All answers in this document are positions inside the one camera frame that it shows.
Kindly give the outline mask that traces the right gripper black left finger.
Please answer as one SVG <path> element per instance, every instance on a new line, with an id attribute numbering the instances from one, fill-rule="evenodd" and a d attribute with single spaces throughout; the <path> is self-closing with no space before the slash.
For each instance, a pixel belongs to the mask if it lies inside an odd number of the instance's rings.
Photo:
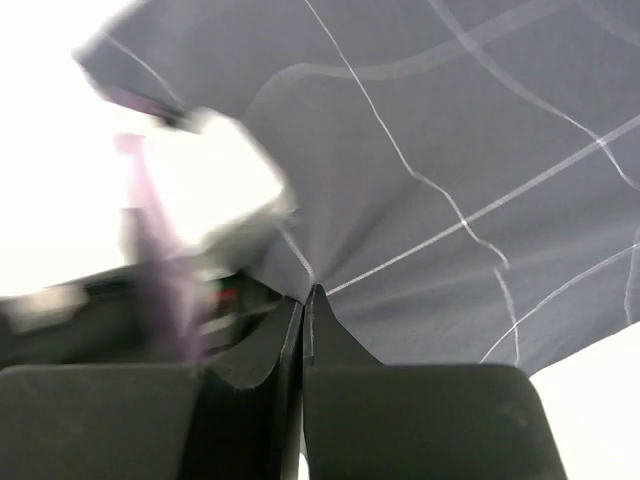
<path id="1" fill-rule="evenodd" d="M 294 479 L 301 305 L 202 363 L 16 366 L 1 374 L 5 479 Z"/>

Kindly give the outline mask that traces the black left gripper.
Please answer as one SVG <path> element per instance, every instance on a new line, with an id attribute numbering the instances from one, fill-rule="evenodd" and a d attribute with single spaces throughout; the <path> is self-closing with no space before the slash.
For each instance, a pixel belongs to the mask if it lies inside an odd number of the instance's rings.
<path id="1" fill-rule="evenodd" d="M 129 268 L 1 302 L 1 365 L 172 362 L 202 359 L 251 334 L 280 301 L 244 272 L 210 283 L 194 340 L 154 319 Z"/>

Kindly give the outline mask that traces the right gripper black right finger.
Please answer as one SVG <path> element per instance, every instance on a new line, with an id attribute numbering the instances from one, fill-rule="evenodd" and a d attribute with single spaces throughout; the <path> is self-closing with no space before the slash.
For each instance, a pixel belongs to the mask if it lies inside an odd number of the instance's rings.
<path id="1" fill-rule="evenodd" d="M 562 479 L 541 400 L 507 365 L 388 366 L 304 306 L 303 411 L 314 479 Z"/>

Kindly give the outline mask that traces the dark grey checked pillowcase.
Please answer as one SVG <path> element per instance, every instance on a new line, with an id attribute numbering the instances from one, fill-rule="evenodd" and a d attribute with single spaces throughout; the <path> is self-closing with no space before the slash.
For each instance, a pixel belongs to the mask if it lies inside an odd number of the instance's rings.
<path id="1" fill-rule="evenodd" d="M 635 1 L 147 1 L 79 61 L 240 120 L 299 202 L 255 276 L 384 362 L 535 373 L 639 322 Z"/>

